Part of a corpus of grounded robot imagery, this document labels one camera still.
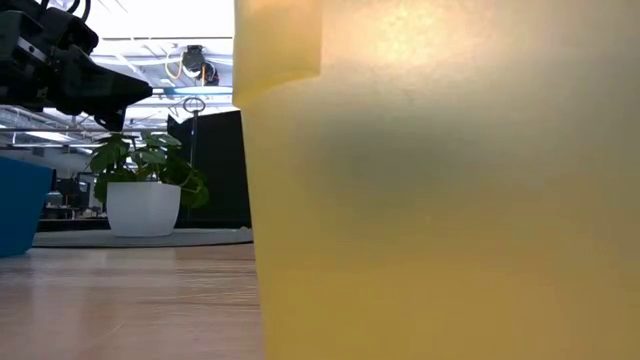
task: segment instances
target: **metal pole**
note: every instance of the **metal pole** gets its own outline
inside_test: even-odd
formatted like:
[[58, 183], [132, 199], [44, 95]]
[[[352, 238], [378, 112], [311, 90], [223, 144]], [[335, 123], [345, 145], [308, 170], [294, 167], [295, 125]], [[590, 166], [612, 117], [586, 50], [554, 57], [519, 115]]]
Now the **metal pole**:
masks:
[[191, 123], [191, 166], [195, 169], [196, 166], [196, 143], [198, 139], [198, 114], [200, 111], [193, 112], [193, 122]]

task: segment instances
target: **potted plant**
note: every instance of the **potted plant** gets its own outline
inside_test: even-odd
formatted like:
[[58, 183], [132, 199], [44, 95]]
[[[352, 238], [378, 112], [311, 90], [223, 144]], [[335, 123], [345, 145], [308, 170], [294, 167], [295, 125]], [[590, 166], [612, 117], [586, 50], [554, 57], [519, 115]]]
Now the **potted plant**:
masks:
[[180, 141], [167, 134], [138, 137], [114, 133], [101, 138], [89, 167], [97, 175], [94, 196], [107, 205], [116, 236], [171, 234], [180, 205], [197, 208], [209, 201], [204, 176], [179, 155]]

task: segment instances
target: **white plant pot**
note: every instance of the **white plant pot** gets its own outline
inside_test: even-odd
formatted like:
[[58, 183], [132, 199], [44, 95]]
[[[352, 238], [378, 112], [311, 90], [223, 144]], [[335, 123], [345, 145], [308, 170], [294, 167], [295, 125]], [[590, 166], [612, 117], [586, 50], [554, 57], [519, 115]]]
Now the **white plant pot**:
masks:
[[167, 236], [180, 210], [180, 187], [155, 182], [109, 183], [107, 215], [120, 237]]

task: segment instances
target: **black partition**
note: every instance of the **black partition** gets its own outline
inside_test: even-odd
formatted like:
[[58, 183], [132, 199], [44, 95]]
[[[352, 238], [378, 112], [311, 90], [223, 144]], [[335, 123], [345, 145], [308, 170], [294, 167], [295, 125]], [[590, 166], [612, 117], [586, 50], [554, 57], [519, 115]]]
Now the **black partition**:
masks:
[[[247, 170], [240, 111], [199, 116], [195, 168], [207, 177], [209, 203], [200, 209], [181, 209], [180, 219], [194, 227], [251, 226]], [[190, 158], [193, 119], [182, 124], [169, 116], [168, 132], [182, 142], [181, 155]]]

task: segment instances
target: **gray floor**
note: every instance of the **gray floor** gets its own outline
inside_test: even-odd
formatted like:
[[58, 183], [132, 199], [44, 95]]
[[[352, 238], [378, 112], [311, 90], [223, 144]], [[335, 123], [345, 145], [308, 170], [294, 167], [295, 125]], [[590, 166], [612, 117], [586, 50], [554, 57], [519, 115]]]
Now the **gray floor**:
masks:
[[109, 230], [61, 231], [36, 234], [34, 247], [136, 248], [243, 244], [253, 241], [250, 229], [176, 229], [173, 234], [150, 238], [120, 238]]

